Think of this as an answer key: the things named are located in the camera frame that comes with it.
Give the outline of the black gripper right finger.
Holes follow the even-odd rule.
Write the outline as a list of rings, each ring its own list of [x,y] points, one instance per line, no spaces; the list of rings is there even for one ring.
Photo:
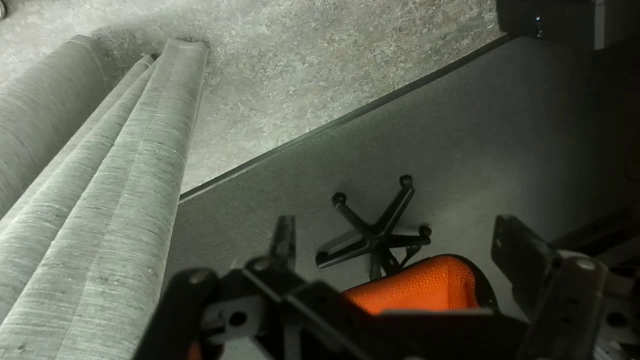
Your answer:
[[[635,239],[596,251],[603,224],[549,244],[516,215],[498,215],[491,259],[528,318],[517,360],[640,360]]]

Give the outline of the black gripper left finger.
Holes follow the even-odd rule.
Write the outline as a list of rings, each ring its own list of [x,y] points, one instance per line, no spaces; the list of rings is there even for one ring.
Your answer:
[[[220,360],[227,341],[251,340],[269,360],[347,360],[307,310],[293,306],[305,281],[293,274],[296,218],[280,215],[269,248],[241,267],[173,274],[134,360]]]

